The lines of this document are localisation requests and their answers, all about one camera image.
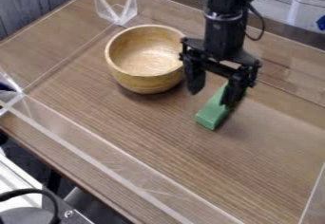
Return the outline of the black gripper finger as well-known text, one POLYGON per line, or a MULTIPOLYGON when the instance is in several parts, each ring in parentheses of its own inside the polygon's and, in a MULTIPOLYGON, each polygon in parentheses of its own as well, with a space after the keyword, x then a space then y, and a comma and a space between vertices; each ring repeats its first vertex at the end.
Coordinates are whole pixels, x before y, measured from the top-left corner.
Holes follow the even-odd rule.
POLYGON ((187 54, 183 58, 185 75, 187 81, 187 90, 191 95, 195 95, 206 84, 206 70, 202 67, 201 60, 187 54))
POLYGON ((234 108, 245 96, 248 86, 248 75, 236 73, 225 86, 221 104, 228 108, 234 108))

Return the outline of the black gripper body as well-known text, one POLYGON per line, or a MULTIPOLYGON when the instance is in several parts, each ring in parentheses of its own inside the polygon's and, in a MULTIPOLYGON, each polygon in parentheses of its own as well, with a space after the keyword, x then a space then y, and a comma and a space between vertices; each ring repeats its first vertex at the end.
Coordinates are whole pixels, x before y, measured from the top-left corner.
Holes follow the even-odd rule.
POLYGON ((179 54, 181 61, 190 54, 201 60, 206 72, 212 72, 228 80, 232 79, 236 73, 246 74, 249 80, 248 87, 256 86, 262 62, 242 47, 236 48, 230 52, 221 53, 209 51, 201 39, 185 37, 181 43, 183 47, 179 54))

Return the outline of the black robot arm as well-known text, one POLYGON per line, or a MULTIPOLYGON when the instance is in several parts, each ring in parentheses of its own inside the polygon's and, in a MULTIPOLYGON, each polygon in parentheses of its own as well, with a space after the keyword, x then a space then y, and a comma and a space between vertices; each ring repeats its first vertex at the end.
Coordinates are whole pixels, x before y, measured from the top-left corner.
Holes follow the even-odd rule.
POLYGON ((258 37, 246 33, 249 11, 261 18, 265 29, 265 21, 252 5, 253 1, 208 0, 204 10, 205 37, 185 37, 181 40, 187 90, 195 95, 204 89, 208 71, 228 78, 220 100, 220 104, 226 108, 237 106, 246 89, 256 85, 258 70, 262 67, 262 62, 244 49, 245 37, 253 41, 262 38, 262 32, 258 37))

